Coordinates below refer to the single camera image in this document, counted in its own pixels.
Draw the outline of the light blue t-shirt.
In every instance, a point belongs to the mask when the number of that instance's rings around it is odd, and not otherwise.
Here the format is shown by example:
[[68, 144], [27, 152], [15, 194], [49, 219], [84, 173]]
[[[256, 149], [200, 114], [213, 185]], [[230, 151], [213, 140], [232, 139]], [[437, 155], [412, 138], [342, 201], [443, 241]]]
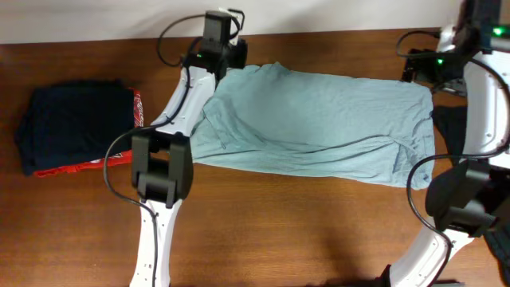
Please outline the light blue t-shirt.
[[430, 91], [401, 81], [302, 73], [280, 64], [232, 69], [191, 137], [196, 163], [391, 187], [429, 186]]

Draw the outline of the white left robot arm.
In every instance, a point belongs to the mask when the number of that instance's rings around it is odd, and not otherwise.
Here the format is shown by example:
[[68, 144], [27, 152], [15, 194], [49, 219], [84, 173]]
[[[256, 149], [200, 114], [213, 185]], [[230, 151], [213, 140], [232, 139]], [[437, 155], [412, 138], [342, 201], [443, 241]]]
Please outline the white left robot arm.
[[245, 40], [228, 41], [214, 49], [204, 39], [183, 61], [179, 83], [167, 106], [131, 138], [131, 181], [139, 196], [141, 226], [135, 287], [168, 286], [175, 221], [190, 193], [194, 167], [191, 133], [204, 107], [228, 69], [245, 67]]

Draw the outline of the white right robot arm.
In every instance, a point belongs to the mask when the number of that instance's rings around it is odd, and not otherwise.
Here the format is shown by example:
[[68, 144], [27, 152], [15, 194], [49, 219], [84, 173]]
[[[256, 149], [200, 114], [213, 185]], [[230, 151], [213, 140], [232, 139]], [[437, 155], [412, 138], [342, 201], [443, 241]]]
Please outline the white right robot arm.
[[460, 249], [509, 219], [509, 3], [465, 1], [456, 23], [435, 36], [436, 49], [405, 54], [402, 78], [467, 98], [465, 143], [430, 183], [422, 229], [381, 286], [439, 285]]

